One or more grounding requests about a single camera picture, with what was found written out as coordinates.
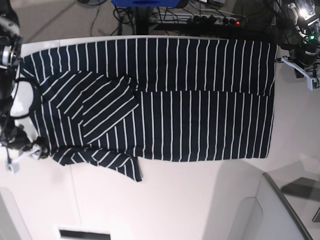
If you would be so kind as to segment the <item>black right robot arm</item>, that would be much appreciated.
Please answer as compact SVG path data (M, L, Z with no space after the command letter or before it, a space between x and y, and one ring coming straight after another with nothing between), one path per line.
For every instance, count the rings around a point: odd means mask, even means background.
M22 124L15 121L30 117L41 106L40 85L38 82L23 77L16 77L22 62L21 48L23 37L20 34L20 23L9 0L0 2L0 145L5 147L7 158L5 168L16 174L20 170L19 161L31 157L45 159L49 155L45 139L37 137L31 142ZM29 83L33 91L33 101L28 113L11 116L16 93L20 82Z

